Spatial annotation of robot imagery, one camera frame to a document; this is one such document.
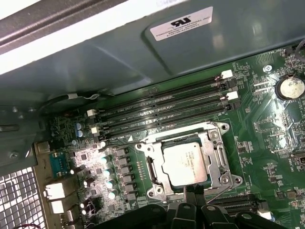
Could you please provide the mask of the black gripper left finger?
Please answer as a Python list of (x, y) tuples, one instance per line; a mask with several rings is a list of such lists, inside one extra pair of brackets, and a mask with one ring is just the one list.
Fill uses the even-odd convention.
[(94, 226), (95, 229), (195, 229), (196, 185), (184, 187), (184, 202), (166, 210), (156, 204), (147, 205), (132, 212)]

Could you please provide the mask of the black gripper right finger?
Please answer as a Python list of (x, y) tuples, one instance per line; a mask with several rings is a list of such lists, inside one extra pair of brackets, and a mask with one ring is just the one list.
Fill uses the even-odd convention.
[(206, 229), (273, 229), (274, 223), (251, 212), (241, 212), (231, 217), (217, 205), (206, 203), (204, 188), (194, 186), (196, 220)]

